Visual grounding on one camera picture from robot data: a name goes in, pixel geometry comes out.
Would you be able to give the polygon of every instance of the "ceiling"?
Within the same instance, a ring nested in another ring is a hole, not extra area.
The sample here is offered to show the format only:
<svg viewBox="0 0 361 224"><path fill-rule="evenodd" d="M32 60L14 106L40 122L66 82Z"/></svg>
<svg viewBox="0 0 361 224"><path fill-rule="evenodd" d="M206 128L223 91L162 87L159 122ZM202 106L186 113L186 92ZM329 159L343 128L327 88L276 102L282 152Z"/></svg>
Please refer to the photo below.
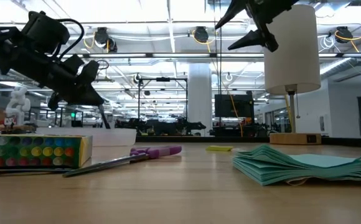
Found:
<svg viewBox="0 0 361 224"><path fill-rule="evenodd" d="M54 19L72 18L82 23L86 33L84 40L76 45L70 53L105 53L105 50L96 44L92 48L84 44L85 41L87 45L91 46L93 43L93 33L97 27L108 28L109 35L116 41L119 53L229 52L227 47L230 44L250 30L255 30L256 26L245 12L241 12L231 23L217 32L217 40L215 41L213 29L215 21L218 21L224 15L229 1L223 0L223 5L220 7L219 1L216 1L215 7L212 2L213 0L0 0L0 26L16 26L22 29L28 21L27 14L29 11L44 11ZM334 33L338 26L348 26L354 37L361 36L361 6L346 7L346 4L344 4L343 6L338 5L339 9L334 10L336 8L330 7L328 4L311 5L317 9L318 52L351 51L353 48L350 43L336 43L332 45L330 39L326 39L326 44L331 45L331 47L326 47L324 45L324 36L329 32ZM80 29L75 24L66 24L66 26L71 34L67 44L69 46L80 35ZM189 36L196 26L205 26L207 28L210 41L212 41L210 45L199 44L193 39L192 35ZM355 43L359 46L361 39ZM262 48L257 46L246 47L232 50L231 52L260 53ZM117 108L118 111L124 114L134 113L130 108L137 107L137 100L133 99L133 96L137 96L137 91L131 90L127 93L123 91L125 88L137 88L133 82L135 74L138 73L143 78L163 76L187 78L189 64L197 61L201 62L197 58L173 60L159 58L113 58L107 59L107 61L110 63L110 67L107 70L101 71L98 79L108 78L111 81L96 82L93 86L102 90L100 94L110 101L110 106L113 109ZM329 59L322 59L322 62L325 61L329 62ZM206 60L204 62L210 63L213 73L213 88L218 87L215 69L216 60ZM265 71L262 60L225 61L222 62L222 72L223 82L229 88L265 87ZM351 78L347 82L352 82L354 79L359 81L359 78L361 79L361 77ZM10 86L0 83L0 88L8 87ZM142 95L143 98L185 98L185 91L176 82L150 83L145 87L146 90L148 88L175 88L177 90L165 92L152 91L149 96ZM47 91L40 91L38 93L42 96L49 95ZM264 92L255 91L254 94L259 98L261 95L264 95ZM176 108L158 110L160 113L167 114L180 113L183 111L183 106L181 105L185 104L182 100L161 101L165 103L162 106L156 105L157 107L170 108L173 106ZM152 103L152 100L146 99L146 102L145 105Z"/></svg>

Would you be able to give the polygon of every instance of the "white robot figure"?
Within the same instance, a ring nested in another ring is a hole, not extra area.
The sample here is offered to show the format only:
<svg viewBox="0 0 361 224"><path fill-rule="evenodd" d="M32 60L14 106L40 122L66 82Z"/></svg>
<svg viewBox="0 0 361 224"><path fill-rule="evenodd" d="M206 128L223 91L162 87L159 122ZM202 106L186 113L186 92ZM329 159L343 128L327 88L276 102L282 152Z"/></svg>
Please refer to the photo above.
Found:
<svg viewBox="0 0 361 224"><path fill-rule="evenodd" d="M29 111L31 107L30 100L26 98L27 88L23 86L15 87L11 93L11 100L6 106L6 119L5 125L13 123L16 125L24 124L24 112Z"/></svg>

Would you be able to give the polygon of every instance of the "wooden table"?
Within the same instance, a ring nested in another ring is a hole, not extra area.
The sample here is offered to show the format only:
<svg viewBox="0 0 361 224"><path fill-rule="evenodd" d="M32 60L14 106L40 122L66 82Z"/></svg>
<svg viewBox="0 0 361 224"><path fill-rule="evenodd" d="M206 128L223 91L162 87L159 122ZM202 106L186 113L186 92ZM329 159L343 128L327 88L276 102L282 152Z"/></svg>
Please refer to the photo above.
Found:
<svg viewBox="0 0 361 224"><path fill-rule="evenodd" d="M68 179L0 176L0 223L361 223L361 183L261 187L232 167L231 152L206 152L208 145L184 144L178 156ZM361 155L361 148L341 146L273 147L288 154ZM129 149L96 147L93 162Z"/></svg>

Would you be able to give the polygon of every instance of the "lamp base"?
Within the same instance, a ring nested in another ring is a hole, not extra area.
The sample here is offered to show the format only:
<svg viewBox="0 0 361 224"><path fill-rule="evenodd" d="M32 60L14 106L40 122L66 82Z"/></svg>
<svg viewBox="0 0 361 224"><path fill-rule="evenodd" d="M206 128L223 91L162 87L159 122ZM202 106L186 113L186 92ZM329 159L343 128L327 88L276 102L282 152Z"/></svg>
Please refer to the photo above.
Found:
<svg viewBox="0 0 361 224"><path fill-rule="evenodd" d="M320 134L273 133L270 134L271 144L316 145L322 144Z"/></svg>

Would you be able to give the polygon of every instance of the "computer monitor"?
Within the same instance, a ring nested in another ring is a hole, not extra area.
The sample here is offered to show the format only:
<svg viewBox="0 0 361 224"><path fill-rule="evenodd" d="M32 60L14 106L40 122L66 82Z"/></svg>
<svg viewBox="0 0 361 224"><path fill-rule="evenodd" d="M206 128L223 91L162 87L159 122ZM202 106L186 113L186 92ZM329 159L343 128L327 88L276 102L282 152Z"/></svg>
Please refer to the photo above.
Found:
<svg viewBox="0 0 361 224"><path fill-rule="evenodd" d="M239 118L254 119L254 99L252 95L232 95ZM215 117L236 118L230 95L215 95Z"/></svg>

